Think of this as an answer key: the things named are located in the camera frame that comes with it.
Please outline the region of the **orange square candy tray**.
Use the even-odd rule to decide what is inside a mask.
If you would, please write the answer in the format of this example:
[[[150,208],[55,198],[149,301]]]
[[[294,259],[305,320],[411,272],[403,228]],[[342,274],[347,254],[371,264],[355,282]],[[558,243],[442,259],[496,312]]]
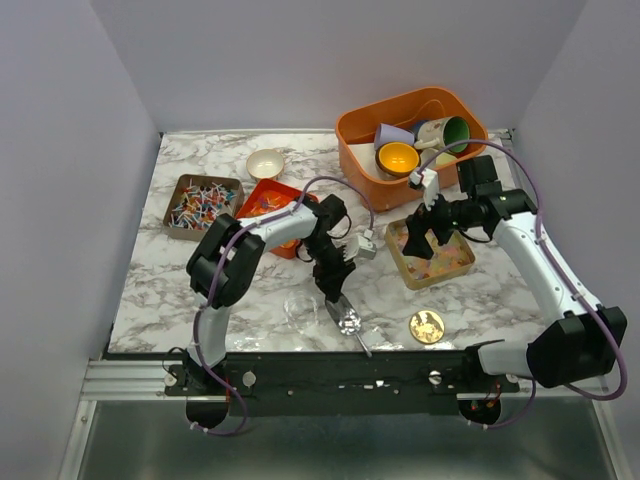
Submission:
[[[295,257],[296,247],[315,230],[318,216],[305,204],[298,204],[302,191],[271,179],[258,182],[236,214],[242,235],[234,243],[257,237],[267,251],[285,259]]]

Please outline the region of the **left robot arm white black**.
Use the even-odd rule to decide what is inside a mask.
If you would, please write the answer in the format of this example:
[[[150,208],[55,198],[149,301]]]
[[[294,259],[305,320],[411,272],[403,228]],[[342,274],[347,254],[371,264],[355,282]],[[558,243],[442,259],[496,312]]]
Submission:
[[[191,289],[204,298],[193,324],[189,354],[195,362],[187,382],[201,395],[214,393],[222,380],[217,366],[226,356],[226,333],[231,307],[249,290],[262,256],[291,240],[305,246],[312,262],[315,285],[325,299],[336,303],[355,270],[329,235],[346,216],[344,202],[330,195],[319,202],[299,195],[286,206],[251,218],[218,217],[187,262]]]

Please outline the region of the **metal scoop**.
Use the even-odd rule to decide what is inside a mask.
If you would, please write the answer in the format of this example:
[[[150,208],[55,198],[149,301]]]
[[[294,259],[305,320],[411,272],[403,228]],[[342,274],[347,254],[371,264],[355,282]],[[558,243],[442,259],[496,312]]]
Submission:
[[[371,358],[372,352],[361,336],[362,318],[351,302],[344,295],[341,295],[336,302],[326,299],[325,307],[340,333],[344,336],[354,337],[365,355]]]

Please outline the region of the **gold tin with popsicle candies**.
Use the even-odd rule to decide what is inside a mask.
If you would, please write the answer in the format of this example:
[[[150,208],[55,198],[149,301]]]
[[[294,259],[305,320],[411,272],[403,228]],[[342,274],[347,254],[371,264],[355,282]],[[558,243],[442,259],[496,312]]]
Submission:
[[[403,254],[408,239],[404,220],[389,223],[384,238],[399,274],[410,290],[421,290],[466,275],[475,263],[471,247],[459,232],[440,246],[433,232],[428,231],[425,238],[434,252],[430,260]]]

